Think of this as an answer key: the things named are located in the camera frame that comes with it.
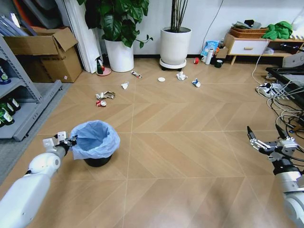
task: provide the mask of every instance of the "power strip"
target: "power strip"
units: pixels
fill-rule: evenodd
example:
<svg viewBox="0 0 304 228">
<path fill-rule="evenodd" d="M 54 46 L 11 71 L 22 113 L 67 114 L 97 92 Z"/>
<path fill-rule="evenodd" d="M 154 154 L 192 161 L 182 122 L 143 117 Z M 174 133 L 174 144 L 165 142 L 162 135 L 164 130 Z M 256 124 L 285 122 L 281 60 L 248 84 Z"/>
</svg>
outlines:
<svg viewBox="0 0 304 228">
<path fill-rule="evenodd" d="M 278 83 L 264 83 L 256 88 L 258 93 L 264 95 L 265 97 L 271 98 L 274 96 L 277 96 L 280 92 L 280 95 L 282 95 L 282 86 Z M 286 96 L 277 96 L 279 99 L 289 99 Z"/>
</svg>

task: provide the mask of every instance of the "plant pot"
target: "plant pot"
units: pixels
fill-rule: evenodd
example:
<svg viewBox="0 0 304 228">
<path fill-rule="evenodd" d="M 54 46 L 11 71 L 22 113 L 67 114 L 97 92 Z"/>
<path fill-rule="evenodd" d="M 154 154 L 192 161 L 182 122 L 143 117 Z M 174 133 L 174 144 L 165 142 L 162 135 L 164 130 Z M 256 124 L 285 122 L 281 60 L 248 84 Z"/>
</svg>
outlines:
<svg viewBox="0 0 304 228">
<path fill-rule="evenodd" d="M 121 41 L 105 40 L 111 69 L 116 72 L 126 72 L 134 68 L 133 46 L 131 48 Z"/>
<path fill-rule="evenodd" d="M 161 60 L 169 65 L 181 65 L 188 54 L 192 30 L 181 27 L 179 33 L 161 30 Z"/>
</svg>

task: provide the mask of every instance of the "plant stand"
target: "plant stand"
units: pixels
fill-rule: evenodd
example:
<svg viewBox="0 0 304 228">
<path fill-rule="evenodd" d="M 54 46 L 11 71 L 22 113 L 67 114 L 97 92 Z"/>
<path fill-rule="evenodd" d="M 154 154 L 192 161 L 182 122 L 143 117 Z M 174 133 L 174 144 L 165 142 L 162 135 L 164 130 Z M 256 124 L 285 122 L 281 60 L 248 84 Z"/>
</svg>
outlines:
<svg viewBox="0 0 304 228">
<path fill-rule="evenodd" d="M 166 64 L 162 61 L 162 59 L 160 59 L 160 65 L 161 65 L 161 69 L 162 70 L 166 70 L 166 69 L 176 69 L 178 71 L 181 71 L 183 67 L 185 67 L 187 64 L 187 60 L 185 60 L 182 64 L 179 65 L 170 65 L 170 64 Z"/>
</svg>

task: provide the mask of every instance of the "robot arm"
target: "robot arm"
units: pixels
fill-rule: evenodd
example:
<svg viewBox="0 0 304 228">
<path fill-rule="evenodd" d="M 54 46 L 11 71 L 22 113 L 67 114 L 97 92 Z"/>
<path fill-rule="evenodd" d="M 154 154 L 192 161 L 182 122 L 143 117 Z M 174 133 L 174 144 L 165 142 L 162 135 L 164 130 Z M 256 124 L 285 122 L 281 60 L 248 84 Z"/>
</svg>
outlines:
<svg viewBox="0 0 304 228">
<path fill-rule="evenodd" d="M 248 138 L 253 148 L 268 156 L 274 166 L 274 175 L 278 180 L 284 197 L 284 207 L 288 217 L 299 227 L 304 228 L 304 177 L 302 172 L 293 165 L 291 159 L 298 144 L 289 137 L 278 125 L 280 140 L 262 142 L 247 127 Z"/>
<path fill-rule="evenodd" d="M 46 152 L 36 156 L 26 174 L 18 179 L 0 201 L 2 228 L 24 228 L 35 217 L 50 187 L 50 180 L 59 169 L 63 157 L 76 139 L 67 139 L 66 132 L 43 140 Z"/>
</svg>

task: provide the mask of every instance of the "metal shelf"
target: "metal shelf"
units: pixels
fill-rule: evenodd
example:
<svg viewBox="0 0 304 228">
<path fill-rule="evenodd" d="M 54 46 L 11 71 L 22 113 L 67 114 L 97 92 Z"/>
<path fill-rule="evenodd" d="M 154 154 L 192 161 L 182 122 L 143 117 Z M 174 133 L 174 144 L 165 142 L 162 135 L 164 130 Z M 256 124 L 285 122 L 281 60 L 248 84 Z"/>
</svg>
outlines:
<svg viewBox="0 0 304 228">
<path fill-rule="evenodd" d="M 0 37 L 0 58 L 3 57 L 6 60 L 3 66 L 12 82 L 0 85 L 0 98 L 19 86 L 24 86 L 25 89 L 16 91 L 19 94 L 19 100 L 23 101 L 20 102 L 21 109 L 13 116 L 15 123 L 0 128 L 0 139 L 14 138 L 21 141 L 60 89 L 62 83 L 57 80 L 55 83 L 40 85 L 39 87 L 43 88 L 40 92 L 4 39 Z"/>
<path fill-rule="evenodd" d="M 35 109 L 38 107 L 37 103 L 20 103 L 20 110 L 18 110 L 13 118 L 15 123 L 12 125 L 6 125 L 0 128 L 1 139 L 11 139 L 15 135 L 16 131 L 21 128 L 28 118 L 34 114 Z"/>
<path fill-rule="evenodd" d="M 5 55 L 2 52 L 0 52 L 0 58 L 6 60 L 6 57 L 5 57 Z"/>
<path fill-rule="evenodd" d="M 11 83 L 0 85 L 0 98 L 4 97 L 19 86 L 25 86 L 23 81 L 17 77 L 10 77 Z"/>
</svg>

